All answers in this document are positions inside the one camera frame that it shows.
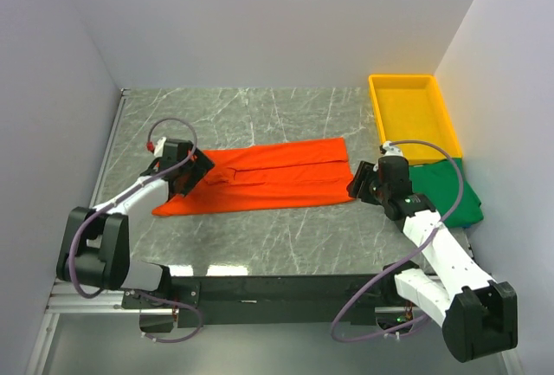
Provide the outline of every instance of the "yellow plastic bin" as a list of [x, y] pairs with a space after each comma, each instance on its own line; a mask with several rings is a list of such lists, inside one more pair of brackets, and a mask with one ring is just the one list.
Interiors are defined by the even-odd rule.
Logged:
[[[370, 97], [381, 143], [399, 139], [422, 139], [438, 145], [452, 157], [461, 157], [461, 148], [431, 74], [372, 74]], [[401, 145], [411, 165], [444, 159], [423, 145]]]

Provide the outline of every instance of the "tabletop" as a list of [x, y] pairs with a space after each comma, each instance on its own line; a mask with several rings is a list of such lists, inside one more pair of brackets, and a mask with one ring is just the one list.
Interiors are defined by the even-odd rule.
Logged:
[[[368, 91], [336, 88], [176, 88], [124, 91], [95, 203], [131, 185], [148, 164], [151, 124], [187, 119], [201, 150], [343, 137], [350, 166], [375, 162], [379, 141]], [[167, 122], [155, 132], [190, 139]], [[453, 234], [469, 249], [463, 230]], [[412, 242], [383, 208], [359, 201], [302, 209], [187, 217], [147, 217], [130, 235], [135, 259], [169, 265], [174, 275], [375, 274], [406, 256]], [[422, 255], [415, 258], [431, 271]]]

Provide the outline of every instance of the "orange shirt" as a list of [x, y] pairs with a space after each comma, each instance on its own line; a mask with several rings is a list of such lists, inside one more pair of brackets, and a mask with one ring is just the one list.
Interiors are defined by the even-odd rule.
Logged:
[[203, 151], [216, 166], [186, 196], [152, 213], [197, 215], [350, 202], [352, 181], [345, 141], [315, 139]]

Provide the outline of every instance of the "white wall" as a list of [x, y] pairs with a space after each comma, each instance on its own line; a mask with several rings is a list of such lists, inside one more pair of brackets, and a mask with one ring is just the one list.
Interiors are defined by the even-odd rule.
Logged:
[[475, 0], [436, 75], [485, 221], [480, 264], [519, 295], [519, 355], [552, 373], [554, 0]]
[[0, 373], [22, 373], [119, 92], [68, 0], [0, 0]]
[[433, 73], [472, 0], [72, 0], [120, 87]]

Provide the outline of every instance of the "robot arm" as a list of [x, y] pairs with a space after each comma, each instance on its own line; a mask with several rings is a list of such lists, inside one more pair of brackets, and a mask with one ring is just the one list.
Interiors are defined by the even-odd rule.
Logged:
[[[200, 150], [196, 149], [189, 162], [145, 184], [146, 180], [184, 160], [192, 143], [177, 139], [161, 139], [153, 150], [157, 156], [138, 180], [117, 197], [93, 208], [75, 208], [68, 217], [66, 230], [56, 266], [59, 279], [70, 281], [68, 257], [75, 232], [95, 211], [112, 204], [113, 208], [100, 215], [87, 226], [75, 256], [75, 271], [82, 284], [117, 290], [136, 288], [167, 293], [171, 288], [171, 275], [166, 266], [132, 260], [129, 252], [129, 235], [137, 224], [151, 214], [152, 209], [165, 203], [176, 194], [187, 195], [214, 167]], [[142, 186], [120, 204], [114, 202], [137, 184]], [[101, 236], [99, 248], [88, 246], [87, 240]]]
[[507, 282], [483, 271], [441, 223], [441, 215], [423, 195], [412, 191], [408, 160], [389, 143], [376, 165], [362, 162], [348, 191], [351, 197], [380, 204], [417, 247], [438, 226], [422, 250], [440, 278], [432, 281], [419, 268], [398, 269], [396, 292], [413, 302], [441, 328], [448, 349], [460, 362], [514, 348], [518, 343], [517, 296]]

